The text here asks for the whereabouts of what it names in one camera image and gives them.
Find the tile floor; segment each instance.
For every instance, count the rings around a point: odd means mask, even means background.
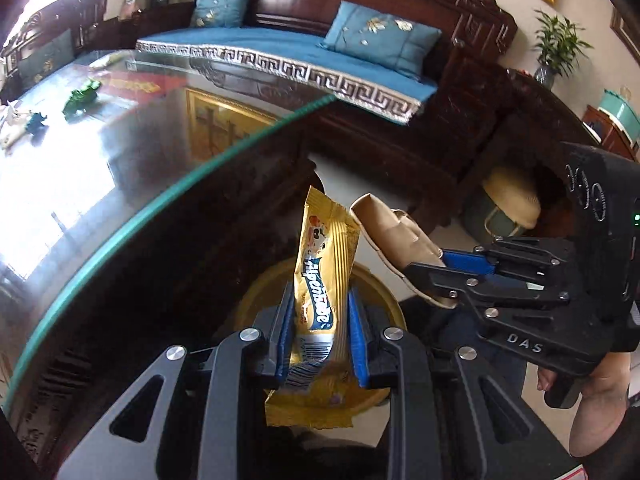
[[[326,195],[343,206],[348,208],[351,203],[363,194],[373,193],[391,208],[407,208],[407,197],[399,196],[396,192],[374,185],[324,156],[313,154],[310,158],[317,165],[316,173],[322,180]],[[447,228],[438,227],[430,237],[443,248],[468,251],[477,245],[476,241],[456,220]],[[396,300],[402,301],[412,296],[411,291],[402,280],[386,268],[375,251],[362,237],[360,237],[360,243],[358,244],[356,261],[367,266],[395,295]],[[553,410],[548,408],[544,403],[542,392],[536,389],[537,382],[536,367],[529,364],[522,397],[551,429],[558,440],[565,447],[568,447],[569,432],[577,404],[572,410]],[[322,430],[321,433],[331,438],[355,440],[375,446],[385,429],[388,414],[388,405],[376,407],[356,416],[353,420],[353,428]]]

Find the human arm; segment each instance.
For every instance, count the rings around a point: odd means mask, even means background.
[[[616,433],[627,408],[631,354],[610,353],[582,388],[582,401],[569,437],[569,452],[584,457]],[[538,369],[538,389],[548,391],[558,375]]]

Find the metal screw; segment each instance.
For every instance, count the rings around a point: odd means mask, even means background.
[[[478,357],[478,352],[476,352],[475,348],[471,348],[471,346],[463,346],[460,350],[458,350],[458,355],[460,359],[464,359],[465,361],[473,361],[476,357]]]
[[[402,329],[397,326],[390,326],[385,330],[384,334],[385,338],[389,339],[389,341],[398,341],[399,339],[402,339],[402,336],[404,336]]]
[[[166,351],[166,358],[169,361],[179,361],[187,354],[187,349],[184,346],[172,346]]]
[[[240,339],[242,341],[255,341],[260,337],[260,331],[257,328],[245,328],[240,333]]]

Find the white patterned border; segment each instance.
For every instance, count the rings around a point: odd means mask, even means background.
[[[201,57],[245,65],[321,90],[329,90],[338,99],[365,108],[396,123],[407,124],[409,119],[422,107],[422,103],[418,99],[407,97],[382,85],[336,70],[273,54],[265,54],[250,48],[212,44],[189,45],[147,40],[139,40],[136,43],[136,48],[141,52]]]

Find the yellow candy wrapper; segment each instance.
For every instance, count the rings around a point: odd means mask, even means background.
[[[343,206],[309,189],[294,272],[296,335],[285,384],[265,403],[270,426],[351,426],[332,408],[353,381],[347,293],[359,235]]]

